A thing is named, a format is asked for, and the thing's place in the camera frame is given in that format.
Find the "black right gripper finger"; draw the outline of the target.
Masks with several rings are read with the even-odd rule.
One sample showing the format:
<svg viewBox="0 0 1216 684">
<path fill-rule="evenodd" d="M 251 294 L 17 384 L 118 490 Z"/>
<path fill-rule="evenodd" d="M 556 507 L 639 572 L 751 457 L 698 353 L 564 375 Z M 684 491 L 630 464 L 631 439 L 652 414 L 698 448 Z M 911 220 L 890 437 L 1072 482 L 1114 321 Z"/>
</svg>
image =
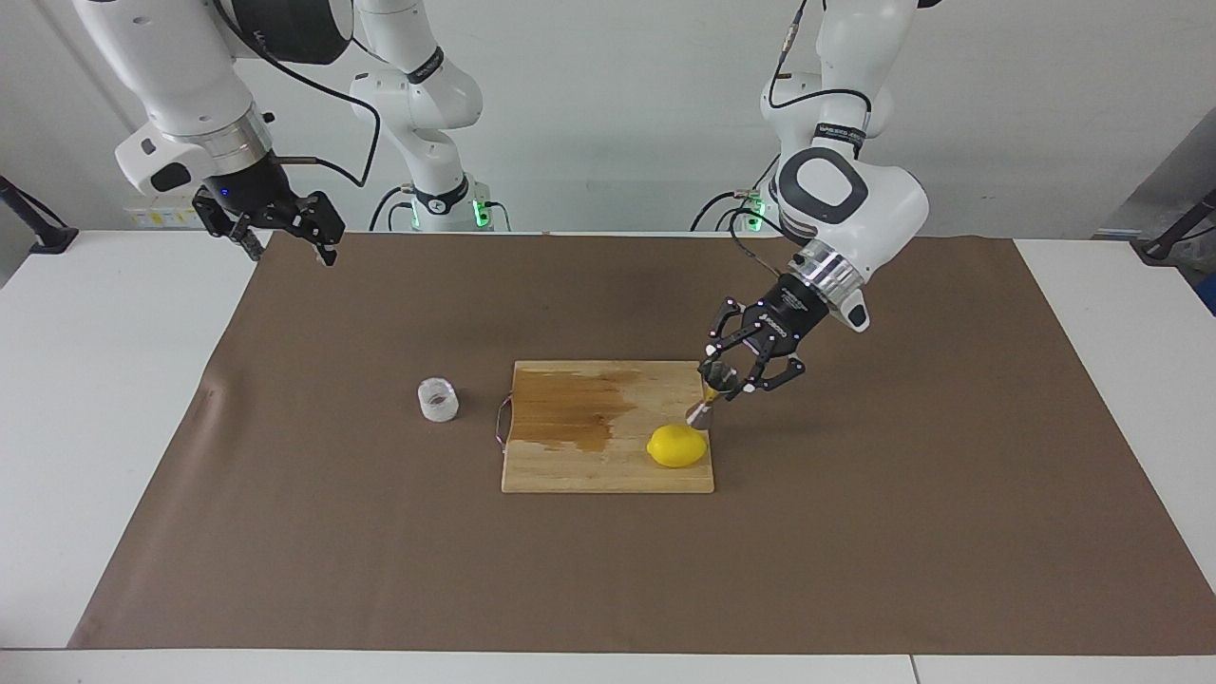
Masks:
<svg viewBox="0 0 1216 684">
<path fill-rule="evenodd" d="M 333 267 L 338 259 L 337 246 L 347 232 L 347 222 L 334 209 L 330 195 L 322 191 L 304 198 L 274 200 L 269 206 L 269 224 L 313 245 L 317 259 L 326 268 Z"/>
<path fill-rule="evenodd" d="M 229 239 L 233 245 L 240 246 L 250 260 L 260 260 L 264 256 L 264 246 L 257 239 L 255 231 L 249 226 L 249 217 L 240 214 L 233 219 L 208 189 L 199 189 L 195 194 L 195 213 L 199 217 L 201 225 L 213 239 Z"/>
</svg>

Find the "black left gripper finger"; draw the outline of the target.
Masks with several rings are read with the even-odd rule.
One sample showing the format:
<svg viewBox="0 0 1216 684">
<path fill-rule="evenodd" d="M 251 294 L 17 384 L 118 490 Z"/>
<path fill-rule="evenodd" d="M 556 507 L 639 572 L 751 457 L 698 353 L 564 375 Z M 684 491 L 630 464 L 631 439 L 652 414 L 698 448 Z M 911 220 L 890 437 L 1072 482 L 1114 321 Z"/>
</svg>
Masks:
<svg viewBox="0 0 1216 684">
<path fill-rule="evenodd" d="M 724 299 L 708 332 L 703 381 L 759 381 L 762 377 L 762 299 L 747 305 Z"/>
<path fill-rule="evenodd" d="M 734 376 L 737 389 L 731 389 L 731 399 L 756 392 L 773 392 L 807 372 L 807 364 L 796 353 L 761 358 L 753 344 L 743 344 L 737 351 L 730 351 L 730 360 L 734 361 L 737 371 Z"/>
</svg>

